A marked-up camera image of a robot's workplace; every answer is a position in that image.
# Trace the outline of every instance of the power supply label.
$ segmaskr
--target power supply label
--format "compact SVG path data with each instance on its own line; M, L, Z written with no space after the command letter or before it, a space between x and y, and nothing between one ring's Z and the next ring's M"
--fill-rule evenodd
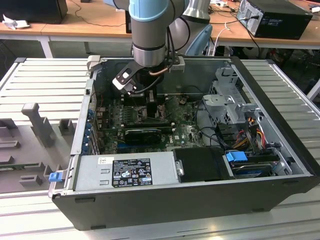
M114 160L112 186L114 188L152 185L150 158Z

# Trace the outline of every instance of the computer tower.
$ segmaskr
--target computer tower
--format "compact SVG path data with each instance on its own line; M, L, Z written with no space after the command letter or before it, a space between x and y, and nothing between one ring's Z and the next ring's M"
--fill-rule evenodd
M0 4L0 19L5 15L13 20L60 24L67 11L66 0L6 0Z
M312 16L286 0L242 0L236 18L256 38L298 40Z

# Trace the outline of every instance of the blue latch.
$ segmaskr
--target blue latch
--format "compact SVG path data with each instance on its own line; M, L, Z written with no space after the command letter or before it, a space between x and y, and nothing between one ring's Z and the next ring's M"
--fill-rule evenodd
M62 172L52 172L49 175L49 182L62 182Z
M225 156L228 162L248 161L248 158L244 151L231 151L227 153Z

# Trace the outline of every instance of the power cable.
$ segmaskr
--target power cable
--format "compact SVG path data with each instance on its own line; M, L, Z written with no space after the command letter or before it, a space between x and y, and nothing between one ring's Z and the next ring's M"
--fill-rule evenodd
M78 12L82 10L82 7L77 4L76 2L74 2L73 0L70 0L71 2L73 2L75 5L77 5L79 7L79 9L77 9L75 12L74 12L74 15L81 19L82 21L84 21L85 23L87 24L90 24L90 25L94 25L94 26L100 26L100 27L121 27L123 25L126 25L126 23L123 23L123 24L120 24L120 25L101 25L101 24L97 24L97 23L92 23L92 22L88 22L87 20L85 20L82 16L79 16L78 15Z

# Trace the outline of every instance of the metal bracket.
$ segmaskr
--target metal bracket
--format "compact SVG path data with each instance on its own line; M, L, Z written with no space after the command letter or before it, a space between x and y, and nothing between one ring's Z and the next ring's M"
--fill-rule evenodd
M88 60L86 61L86 67L88 71L91 71L94 66L98 65L100 63L100 55L91 55L88 57Z

